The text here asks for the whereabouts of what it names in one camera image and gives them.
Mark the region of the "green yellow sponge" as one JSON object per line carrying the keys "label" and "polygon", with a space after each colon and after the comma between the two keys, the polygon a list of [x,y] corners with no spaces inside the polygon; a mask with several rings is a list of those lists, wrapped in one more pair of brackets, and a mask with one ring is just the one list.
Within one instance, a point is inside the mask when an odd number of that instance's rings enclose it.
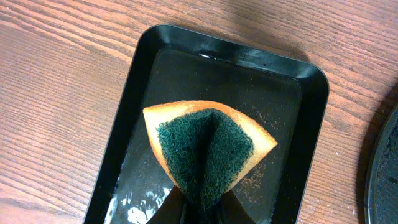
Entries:
{"label": "green yellow sponge", "polygon": [[201,216],[278,144],[248,115],[215,101],[174,101],[143,115],[158,163]]}

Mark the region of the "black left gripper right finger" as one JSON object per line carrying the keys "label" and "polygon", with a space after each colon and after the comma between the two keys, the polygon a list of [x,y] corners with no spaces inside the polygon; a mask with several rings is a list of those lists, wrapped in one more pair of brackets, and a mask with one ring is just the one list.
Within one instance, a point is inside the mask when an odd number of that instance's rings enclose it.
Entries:
{"label": "black left gripper right finger", "polygon": [[231,190],[217,204],[217,214],[222,224],[255,224]]}

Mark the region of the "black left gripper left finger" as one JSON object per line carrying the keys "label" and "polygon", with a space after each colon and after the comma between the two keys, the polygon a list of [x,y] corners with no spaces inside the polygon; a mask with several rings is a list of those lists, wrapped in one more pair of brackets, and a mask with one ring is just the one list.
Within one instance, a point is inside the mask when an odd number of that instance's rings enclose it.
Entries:
{"label": "black left gripper left finger", "polygon": [[158,211],[147,224],[178,224],[182,216],[185,197],[177,186],[174,186]]}

